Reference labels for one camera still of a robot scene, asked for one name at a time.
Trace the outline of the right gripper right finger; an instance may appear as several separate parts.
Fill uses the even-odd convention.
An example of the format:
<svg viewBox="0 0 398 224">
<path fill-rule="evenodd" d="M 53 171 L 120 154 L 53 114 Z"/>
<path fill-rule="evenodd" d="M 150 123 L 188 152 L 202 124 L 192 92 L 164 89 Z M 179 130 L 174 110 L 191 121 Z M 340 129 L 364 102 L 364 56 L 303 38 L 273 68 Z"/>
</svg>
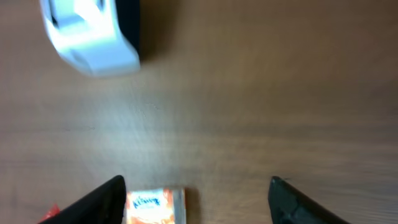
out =
<svg viewBox="0 0 398 224">
<path fill-rule="evenodd" d="M 278 176 L 271 178 L 268 202 L 273 224 L 349 224 Z"/>
</svg>

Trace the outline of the red candy bag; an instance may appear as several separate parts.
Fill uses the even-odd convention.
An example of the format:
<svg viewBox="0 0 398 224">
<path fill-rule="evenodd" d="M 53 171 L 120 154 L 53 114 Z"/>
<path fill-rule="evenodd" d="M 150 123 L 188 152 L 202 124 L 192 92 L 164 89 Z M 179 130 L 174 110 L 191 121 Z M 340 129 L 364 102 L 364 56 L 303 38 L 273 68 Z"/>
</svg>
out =
<svg viewBox="0 0 398 224">
<path fill-rule="evenodd" d="M 60 213 L 60 209 L 57 204 L 54 204 L 48 211 L 47 213 L 41 218 L 39 223 L 42 223 Z"/>
</svg>

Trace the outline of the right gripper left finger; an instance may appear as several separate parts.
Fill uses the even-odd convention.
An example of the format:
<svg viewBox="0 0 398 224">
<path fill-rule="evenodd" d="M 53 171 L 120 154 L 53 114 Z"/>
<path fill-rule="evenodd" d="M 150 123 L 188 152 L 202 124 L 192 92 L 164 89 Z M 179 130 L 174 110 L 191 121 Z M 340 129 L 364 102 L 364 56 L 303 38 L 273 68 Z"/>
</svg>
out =
<svg viewBox="0 0 398 224">
<path fill-rule="evenodd" d="M 44 224 L 122 224 L 126 203 L 124 177 L 116 175 Z"/>
</svg>

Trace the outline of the orange tissue pack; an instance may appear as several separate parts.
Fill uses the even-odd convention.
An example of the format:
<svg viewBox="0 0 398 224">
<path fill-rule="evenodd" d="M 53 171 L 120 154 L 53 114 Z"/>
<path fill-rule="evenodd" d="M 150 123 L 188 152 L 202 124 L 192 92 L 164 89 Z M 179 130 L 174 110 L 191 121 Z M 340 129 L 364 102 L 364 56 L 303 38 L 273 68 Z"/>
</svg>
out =
<svg viewBox="0 0 398 224">
<path fill-rule="evenodd" d="M 160 188 L 128 192 L 127 224 L 186 224 L 184 188 Z"/>
</svg>

